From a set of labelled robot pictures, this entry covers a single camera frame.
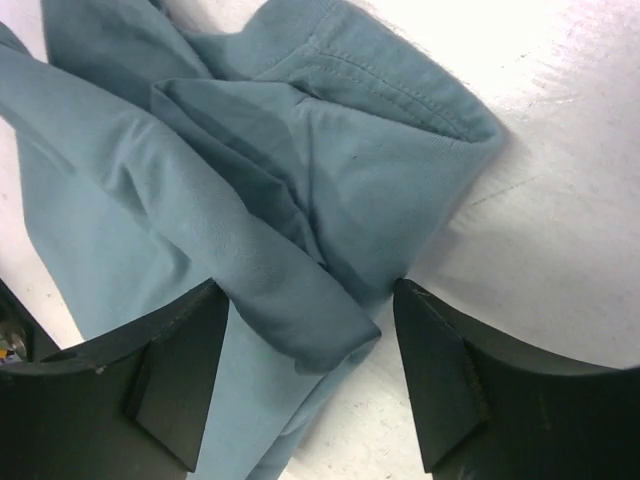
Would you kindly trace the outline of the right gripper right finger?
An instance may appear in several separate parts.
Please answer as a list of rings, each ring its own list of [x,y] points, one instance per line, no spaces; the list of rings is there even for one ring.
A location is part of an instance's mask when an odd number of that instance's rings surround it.
[[[435,479],[635,479],[639,371],[558,355],[408,279],[393,315],[424,471]]]

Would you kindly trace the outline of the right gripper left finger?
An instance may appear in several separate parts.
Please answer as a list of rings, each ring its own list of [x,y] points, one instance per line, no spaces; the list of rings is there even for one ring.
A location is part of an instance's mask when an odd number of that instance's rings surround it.
[[[206,281],[62,349],[8,288],[1,337],[5,479],[184,479],[196,469],[229,302]]]

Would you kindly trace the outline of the grey-blue t-shirt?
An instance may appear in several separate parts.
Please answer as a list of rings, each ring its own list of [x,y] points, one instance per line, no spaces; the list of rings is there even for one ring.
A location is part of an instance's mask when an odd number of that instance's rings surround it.
[[[494,115],[346,1],[243,30],[152,1],[45,1],[1,31],[26,229],[92,338],[211,279],[231,301],[199,479],[275,479],[375,317],[498,151]]]

